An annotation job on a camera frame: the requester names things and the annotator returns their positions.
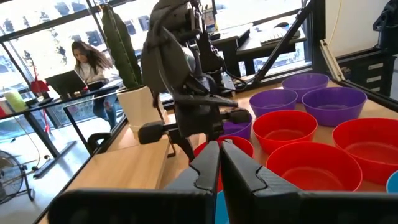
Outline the wooden shelf black metal frames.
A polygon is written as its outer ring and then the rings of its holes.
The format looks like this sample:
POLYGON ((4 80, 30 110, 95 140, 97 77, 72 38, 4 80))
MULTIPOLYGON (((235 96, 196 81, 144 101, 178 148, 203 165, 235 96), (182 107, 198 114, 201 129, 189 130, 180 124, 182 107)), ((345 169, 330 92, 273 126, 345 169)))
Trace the wooden shelf black metal frames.
POLYGON ((167 136, 159 142, 141 145, 127 121, 104 153, 93 156, 79 171, 67 190, 81 188, 158 189, 167 156, 174 152, 167 136))

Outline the black laptop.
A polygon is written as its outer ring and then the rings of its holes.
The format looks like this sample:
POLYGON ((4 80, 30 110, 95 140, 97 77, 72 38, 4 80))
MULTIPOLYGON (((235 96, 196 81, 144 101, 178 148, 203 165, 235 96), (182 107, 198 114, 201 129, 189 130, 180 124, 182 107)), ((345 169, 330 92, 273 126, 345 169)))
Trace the black laptop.
POLYGON ((86 88, 86 83, 74 70, 45 78, 45 81, 59 95, 72 95, 86 88))

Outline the computer keyboard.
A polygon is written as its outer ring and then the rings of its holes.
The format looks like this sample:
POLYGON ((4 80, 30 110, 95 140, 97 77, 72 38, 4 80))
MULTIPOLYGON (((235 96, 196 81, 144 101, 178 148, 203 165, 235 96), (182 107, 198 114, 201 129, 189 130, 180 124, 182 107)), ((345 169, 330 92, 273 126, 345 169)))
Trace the computer keyboard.
POLYGON ((273 44, 284 38, 287 30, 277 27, 260 39, 261 45, 273 44))

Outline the black floor fan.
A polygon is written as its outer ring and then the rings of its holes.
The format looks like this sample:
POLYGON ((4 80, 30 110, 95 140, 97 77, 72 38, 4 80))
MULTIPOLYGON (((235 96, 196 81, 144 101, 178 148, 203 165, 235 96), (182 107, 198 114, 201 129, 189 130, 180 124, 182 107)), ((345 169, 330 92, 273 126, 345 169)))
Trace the black floor fan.
POLYGON ((27 180, 27 167, 14 156, 0 150, 0 205, 20 194, 27 194, 34 201, 34 190, 27 180))

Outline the black office desk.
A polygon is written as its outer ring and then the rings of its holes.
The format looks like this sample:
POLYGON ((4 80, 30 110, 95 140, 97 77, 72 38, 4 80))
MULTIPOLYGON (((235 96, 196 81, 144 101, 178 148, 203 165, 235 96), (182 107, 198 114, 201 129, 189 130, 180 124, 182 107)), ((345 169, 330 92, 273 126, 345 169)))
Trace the black office desk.
POLYGON ((76 144, 75 141, 72 143, 68 143, 67 146, 62 149, 60 152, 57 150, 53 142, 50 140, 50 137, 48 134, 44 131, 44 129, 41 127, 39 122, 35 119, 34 115, 32 114, 35 111, 41 111, 41 110, 46 110, 47 108, 51 108, 54 106, 58 105, 63 105, 63 111, 66 114, 67 118, 69 119, 71 125, 74 127, 76 133, 78 134, 80 140, 88 150, 88 144, 87 144, 87 139, 83 136, 83 133, 80 131, 80 129, 77 126, 76 121, 74 120, 71 112, 69 111, 69 108, 72 106, 76 106, 82 103, 87 103, 93 100, 96 100, 98 98, 104 98, 105 96, 109 95, 115 95, 116 90, 118 90, 121 87, 121 81, 116 81, 115 84, 109 83, 108 85, 100 88, 99 90, 95 91, 89 91, 85 93, 84 95, 78 96, 76 98, 70 98, 67 100, 61 100, 57 99, 56 101, 53 101, 52 103, 47 103, 43 106, 35 105, 34 107, 28 108, 24 111, 18 112, 18 113, 12 113, 6 116, 3 116, 0 118, 0 121, 3 119, 8 119, 8 118, 14 118, 19 115, 23 115, 27 122, 30 124, 34 132, 38 135, 40 140, 43 142, 44 146, 48 149, 49 153, 52 155, 52 159, 50 159, 48 162, 44 164, 43 167, 39 168, 38 171, 35 171, 33 178, 39 179, 43 177, 54 165, 55 163, 60 159, 61 156, 66 154, 70 148, 76 144))
POLYGON ((255 73, 254 59, 268 57, 279 42, 261 45, 260 41, 250 37, 252 23, 221 30, 220 38, 211 43, 224 53, 227 69, 241 76, 239 62, 244 62, 246 75, 255 73))

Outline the blue plastic mini bowl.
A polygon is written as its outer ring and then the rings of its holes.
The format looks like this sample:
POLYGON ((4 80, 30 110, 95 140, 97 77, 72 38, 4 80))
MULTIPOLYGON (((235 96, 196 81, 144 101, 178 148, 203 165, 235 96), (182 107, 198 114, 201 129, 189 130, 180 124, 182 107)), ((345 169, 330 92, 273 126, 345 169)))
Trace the blue plastic mini bowl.
POLYGON ((223 191, 218 192, 216 198, 215 224, 229 224, 228 210, 223 191))
POLYGON ((389 194, 398 194, 398 170, 390 175, 386 182, 386 192, 389 194))

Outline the person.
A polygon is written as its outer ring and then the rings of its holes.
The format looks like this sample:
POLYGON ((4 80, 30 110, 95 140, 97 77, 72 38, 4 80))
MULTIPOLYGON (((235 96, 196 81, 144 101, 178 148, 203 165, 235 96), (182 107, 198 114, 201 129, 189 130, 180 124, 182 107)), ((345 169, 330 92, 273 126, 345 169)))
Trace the person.
MULTIPOLYGON (((104 53, 83 41, 74 41, 71 44, 71 49, 75 58, 74 70, 87 85, 96 82, 106 85, 114 80, 113 74, 110 72, 113 64, 104 53)), ((109 95, 93 101, 93 114, 107 121, 111 129, 116 125, 115 102, 116 95, 109 95)))

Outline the red plastic mini bowl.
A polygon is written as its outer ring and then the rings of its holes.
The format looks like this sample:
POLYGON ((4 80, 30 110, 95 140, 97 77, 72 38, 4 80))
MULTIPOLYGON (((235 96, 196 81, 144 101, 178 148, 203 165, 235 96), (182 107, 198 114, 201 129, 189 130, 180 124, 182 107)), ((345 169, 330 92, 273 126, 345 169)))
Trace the red plastic mini bowl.
POLYGON ((358 162, 347 152, 317 142, 278 148, 266 167, 302 190, 356 191, 363 182, 358 162))
POLYGON ((258 117, 252 130, 261 149, 272 154, 286 144, 312 141, 317 128, 317 120, 306 112, 280 110, 258 117))
POLYGON ((230 197, 250 193, 238 165, 252 162, 253 145, 237 136, 223 136, 217 141, 203 143, 194 150, 195 158, 190 163, 194 191, 214 195, 219 186, 230 197))
POLYGON ((398 120, 361 118, 339 124, 332 132, 335 146, 360 165, 363 179, 385 185, 398 171, 398 120))

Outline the black drawer cabinet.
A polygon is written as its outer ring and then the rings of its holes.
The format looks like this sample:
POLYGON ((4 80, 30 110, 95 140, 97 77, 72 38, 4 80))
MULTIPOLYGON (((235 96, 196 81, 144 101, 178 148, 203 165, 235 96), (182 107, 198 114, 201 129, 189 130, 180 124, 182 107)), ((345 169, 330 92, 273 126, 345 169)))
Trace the black drawer cabinet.
POLYGON ((390 97, 396 59, 389 53, 372 52, 346 57, 338 63, 346 80, 390 97))

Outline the yellow-green spool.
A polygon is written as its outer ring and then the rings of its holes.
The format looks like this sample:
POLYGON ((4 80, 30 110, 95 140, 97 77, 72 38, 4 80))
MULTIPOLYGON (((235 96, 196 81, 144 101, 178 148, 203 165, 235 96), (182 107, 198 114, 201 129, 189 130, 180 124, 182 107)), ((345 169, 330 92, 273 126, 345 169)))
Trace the yellow-green spool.
POLYGON ((24 99, 17 90, 6 91, 4 92, 4 96, 15 112, 21 112, 27 109, 24 99))

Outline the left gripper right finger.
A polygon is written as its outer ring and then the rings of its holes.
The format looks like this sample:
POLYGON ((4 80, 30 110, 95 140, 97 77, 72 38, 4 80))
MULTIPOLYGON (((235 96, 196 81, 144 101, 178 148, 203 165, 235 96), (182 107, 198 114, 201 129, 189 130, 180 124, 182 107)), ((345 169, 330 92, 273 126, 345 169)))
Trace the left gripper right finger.
POLYGON ((398 195, 300 190, 228 141, 220 165, 230 224, 398 224, 398 195))

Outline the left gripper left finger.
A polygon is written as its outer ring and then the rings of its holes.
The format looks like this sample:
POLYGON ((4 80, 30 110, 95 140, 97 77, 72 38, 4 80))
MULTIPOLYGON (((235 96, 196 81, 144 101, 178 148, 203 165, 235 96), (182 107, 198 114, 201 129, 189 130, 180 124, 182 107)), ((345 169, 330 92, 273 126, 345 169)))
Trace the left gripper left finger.
POLYGON ((77 189, 50 205, 49 224, 214 224, 220 147, 210 141, 162 190, 77 189))

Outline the red plastic object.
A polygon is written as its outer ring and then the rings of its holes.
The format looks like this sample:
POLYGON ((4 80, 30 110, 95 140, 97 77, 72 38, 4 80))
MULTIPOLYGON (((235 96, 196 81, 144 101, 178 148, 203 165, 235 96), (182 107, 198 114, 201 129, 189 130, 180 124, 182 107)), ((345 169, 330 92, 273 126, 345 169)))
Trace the red plastic object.
POLYGON ((43 80, 31 82, 31 91, 35 94, 42 94, 49 91, 48 85, 43 80))

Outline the silver metal bracket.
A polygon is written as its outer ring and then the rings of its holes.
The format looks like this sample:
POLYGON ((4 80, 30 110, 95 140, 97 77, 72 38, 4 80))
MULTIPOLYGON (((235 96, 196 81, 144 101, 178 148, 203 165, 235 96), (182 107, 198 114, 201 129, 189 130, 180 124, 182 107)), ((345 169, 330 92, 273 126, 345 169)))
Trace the silver metal bracket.
POLYGON ((332 52, 329 49, 328 44, 325 42, 325 40, 320 40, 320 48, 321 52, 323 55, 323 58, 325 59, 325 62, 329 68, 329 71, 332 75, 332 77, 336 81, 342 81, 345 80, 343 73, 341 72, 341 68, 338 65, 338 62, 336 58, 333 56, 332 52))

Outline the green cactus plant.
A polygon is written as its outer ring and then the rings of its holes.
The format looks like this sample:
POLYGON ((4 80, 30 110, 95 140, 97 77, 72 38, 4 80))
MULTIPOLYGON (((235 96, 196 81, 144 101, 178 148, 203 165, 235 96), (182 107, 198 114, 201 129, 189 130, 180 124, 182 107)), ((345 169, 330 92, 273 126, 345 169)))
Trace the green cactus plant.
POLYGON ((128 29, 109 4, 102 5, 102 25, 114 66, 127 89, 143 85, 141 68, 128 29))

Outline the purple plastic mini bowl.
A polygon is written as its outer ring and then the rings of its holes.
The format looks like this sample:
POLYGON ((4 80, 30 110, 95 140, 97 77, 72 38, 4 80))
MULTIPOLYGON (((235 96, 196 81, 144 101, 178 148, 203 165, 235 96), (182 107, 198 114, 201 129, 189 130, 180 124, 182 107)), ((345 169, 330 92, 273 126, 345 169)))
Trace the purple plastic mini bowl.
POLYGON ((279 110, 294 110, 298 94, 293 90, 273 89, 250 97, 249 104, 257 118, 279 110))
POLYGON ((303 95, 319 88, 326 88, 328 82, 328 76, 322 73, 301 73, 285 79, 282 87, 295 91, 298 94, 297 103, 301 103, 303 95))
POLYGON ((223 136, 237 136, 246 140, 250 140, 252 131, 252 120, 247 123, 232 123, 230 121, 223 124, 223 136))
POLYGON ((367 99, 364 92, 354 88, 329 87, 306 93, 302 103, 319 125, 335 127, 359 118, 367 99))

